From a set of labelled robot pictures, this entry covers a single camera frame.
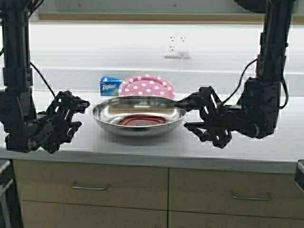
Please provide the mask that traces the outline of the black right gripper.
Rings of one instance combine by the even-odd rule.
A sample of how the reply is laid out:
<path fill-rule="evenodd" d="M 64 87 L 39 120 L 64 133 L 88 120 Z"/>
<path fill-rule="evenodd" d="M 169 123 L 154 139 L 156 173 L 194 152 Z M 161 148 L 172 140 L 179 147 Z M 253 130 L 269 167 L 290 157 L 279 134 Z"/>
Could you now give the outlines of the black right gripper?
<path fill-rule="evenodd" d="M 201 142 L 211 142 L 214 147 L 221 149 L 231 141 L 231 132 L 237 125 L 235 115 L 241 111 L 240 105 L 222 105 L 211 86 L 201 87 L 197 92 L 175 102 L 174 106 L 187 112 L 201 110 L 203 122 L 186 122 L 184 127 Z"/>

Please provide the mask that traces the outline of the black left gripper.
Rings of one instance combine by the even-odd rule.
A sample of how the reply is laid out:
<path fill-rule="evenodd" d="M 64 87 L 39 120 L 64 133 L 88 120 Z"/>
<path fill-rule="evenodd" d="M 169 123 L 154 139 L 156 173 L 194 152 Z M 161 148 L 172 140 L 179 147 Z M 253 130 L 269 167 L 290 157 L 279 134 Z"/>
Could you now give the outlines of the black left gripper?
<path fill-rule="evenodd" d="M 38 119 L 38 130 L 28 139 L 28 149 L 44 149 L 50 154 L 58 151 L 60 145 L 71 143 L 74 134 L 82 126 L 80 121 L 69 122 L 69 114 L 85 113 L 90 103 L 70 91 L 60 91 L 45 112 Z"/>

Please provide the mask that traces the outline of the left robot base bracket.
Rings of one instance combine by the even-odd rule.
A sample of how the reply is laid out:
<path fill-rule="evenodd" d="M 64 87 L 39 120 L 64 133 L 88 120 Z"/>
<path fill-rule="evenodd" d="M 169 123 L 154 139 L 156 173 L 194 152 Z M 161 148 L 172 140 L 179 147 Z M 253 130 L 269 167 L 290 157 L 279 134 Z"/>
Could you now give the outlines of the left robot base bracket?
<path fill-rule="evenodd" d="M 10 173 L 11 163 L 9 160 L 0 160 L 0 227 L 11 228 L 9 206 L 7 202 L 7 190 L 13 183 Z"/>

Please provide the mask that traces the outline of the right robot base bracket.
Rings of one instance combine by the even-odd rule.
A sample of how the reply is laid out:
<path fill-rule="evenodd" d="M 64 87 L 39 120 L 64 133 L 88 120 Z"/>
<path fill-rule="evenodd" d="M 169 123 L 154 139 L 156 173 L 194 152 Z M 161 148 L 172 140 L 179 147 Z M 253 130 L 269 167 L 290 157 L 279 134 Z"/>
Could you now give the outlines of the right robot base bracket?
<path fill-rule="evenodd" d="M 296 165 L 296 172 L 295 172 L 295 183 L 297 186 L 304 191 L 304 161 L 299 160 Z"/>

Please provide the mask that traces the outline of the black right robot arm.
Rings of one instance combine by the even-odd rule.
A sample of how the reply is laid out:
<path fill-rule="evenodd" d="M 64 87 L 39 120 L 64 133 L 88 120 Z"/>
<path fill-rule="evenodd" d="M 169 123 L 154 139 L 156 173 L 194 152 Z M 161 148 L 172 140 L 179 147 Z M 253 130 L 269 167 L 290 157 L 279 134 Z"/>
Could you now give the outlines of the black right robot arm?
<path fill-rule="evenodd" d="M 250 138 L 262 139 L 275 131 L 278 115 L 284 108 L 281 92 L 287 92 L 284 78 L 288 34 L 294 8 L 292 0 L 268 0 L 265 5 L 249 0 L 241 3 L 249 11 L 265 16 L 260 36 L 260 52 L 254 60 L 256 76 L 244 83 L 235 105 L 221 100 L 212 87 L 177 101 L 175 106 L 187 112 L 199 111 L 200 122 L 186 122 L 184 127 L 202 142 L 224 148 L 233 131 Z"/>

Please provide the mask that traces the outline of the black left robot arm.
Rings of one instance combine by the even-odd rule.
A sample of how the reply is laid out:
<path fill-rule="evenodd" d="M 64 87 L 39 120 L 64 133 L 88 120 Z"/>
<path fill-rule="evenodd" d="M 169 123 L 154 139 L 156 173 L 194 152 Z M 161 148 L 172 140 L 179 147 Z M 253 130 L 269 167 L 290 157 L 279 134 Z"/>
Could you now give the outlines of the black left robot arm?
<path fill-rule="evenodd" d="M 36 112 L 32 97 L 33 74 L 30 61 L 29 19 L 42 4 L 41 0 L 2 0 L 4 56 L 3 83 L 0 91 L 0 122 L 7 136 L 7 150 L 28 153 L 39 148 L 54 153 L 64 143 L 70 143 L 82 125 L 73 116 L 85 113 L 90 103 L 70 91 L 53 94 L 47 110 Z"/>

